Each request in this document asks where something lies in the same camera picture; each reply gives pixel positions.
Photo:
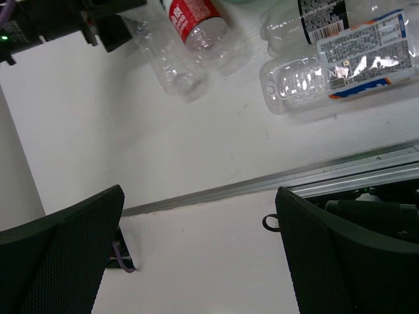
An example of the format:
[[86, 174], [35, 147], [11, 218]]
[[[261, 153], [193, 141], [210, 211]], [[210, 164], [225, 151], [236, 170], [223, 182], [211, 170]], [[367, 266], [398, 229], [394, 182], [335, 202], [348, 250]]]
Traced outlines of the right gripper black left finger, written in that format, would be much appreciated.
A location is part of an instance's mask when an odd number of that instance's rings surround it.
[[2, 313], [91, 313], [124, 206], [112, 186], [1, 232]]

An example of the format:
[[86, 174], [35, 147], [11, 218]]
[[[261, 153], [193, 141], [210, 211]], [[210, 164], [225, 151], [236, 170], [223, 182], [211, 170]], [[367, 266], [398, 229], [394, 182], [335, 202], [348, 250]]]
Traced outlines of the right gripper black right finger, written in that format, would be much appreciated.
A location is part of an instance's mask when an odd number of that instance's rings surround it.
[[276, 211], [301, 313], [417, 313], [418, 209], [337, 200], [325, 208], [286, 188]]

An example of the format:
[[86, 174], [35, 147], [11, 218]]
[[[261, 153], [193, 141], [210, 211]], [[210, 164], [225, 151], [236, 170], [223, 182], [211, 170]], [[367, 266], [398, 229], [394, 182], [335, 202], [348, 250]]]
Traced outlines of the clear bottle blue white label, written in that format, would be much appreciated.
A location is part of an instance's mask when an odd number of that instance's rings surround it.
[[272, 113], [418, 78], [418, 2], [344, 2], [349, 28], [262, 66], [261, 88]]

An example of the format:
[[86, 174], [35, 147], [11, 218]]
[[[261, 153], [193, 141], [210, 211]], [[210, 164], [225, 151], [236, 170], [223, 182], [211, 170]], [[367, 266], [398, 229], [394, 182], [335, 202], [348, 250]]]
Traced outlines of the clear bottle white cap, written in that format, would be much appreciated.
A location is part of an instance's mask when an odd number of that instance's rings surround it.
[[198, 89], [206, 73], [185, 48], [159, 3], [149, 1], [120, 16], [167, 94], [187, 96]]

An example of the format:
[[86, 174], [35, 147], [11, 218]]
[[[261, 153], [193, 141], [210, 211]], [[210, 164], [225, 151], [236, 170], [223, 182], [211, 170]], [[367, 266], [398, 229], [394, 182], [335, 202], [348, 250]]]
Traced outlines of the clear bottle red label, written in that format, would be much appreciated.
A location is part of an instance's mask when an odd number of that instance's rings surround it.
[[167, 17], [197, 61], [222, 69], [235, 49], [231, 30], [217, 7], [208, 0], [161, 1]]

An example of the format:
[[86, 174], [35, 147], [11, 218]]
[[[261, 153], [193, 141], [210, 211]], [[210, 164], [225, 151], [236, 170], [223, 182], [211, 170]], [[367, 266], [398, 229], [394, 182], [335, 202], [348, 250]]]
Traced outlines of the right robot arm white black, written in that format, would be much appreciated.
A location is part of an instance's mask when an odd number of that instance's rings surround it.
[[[324, 208], [286, 188], [274, 218], [301, 313], [417, 313], [418, 209], [337, 200]], [[2, 313], [90, 313], [124, 205], [112, 186], [1, 232]]]

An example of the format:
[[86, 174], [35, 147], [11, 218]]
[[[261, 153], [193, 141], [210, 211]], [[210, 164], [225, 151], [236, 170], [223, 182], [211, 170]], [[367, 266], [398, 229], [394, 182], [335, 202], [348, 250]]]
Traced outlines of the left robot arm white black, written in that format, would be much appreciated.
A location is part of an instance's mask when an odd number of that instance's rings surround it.
[[1, 62], [14, 65], [13, 55], [80, 32], [92, 46], [112, 52], [130, 35], [120, 13], [146, 5], [143, 0], [1, 1]]

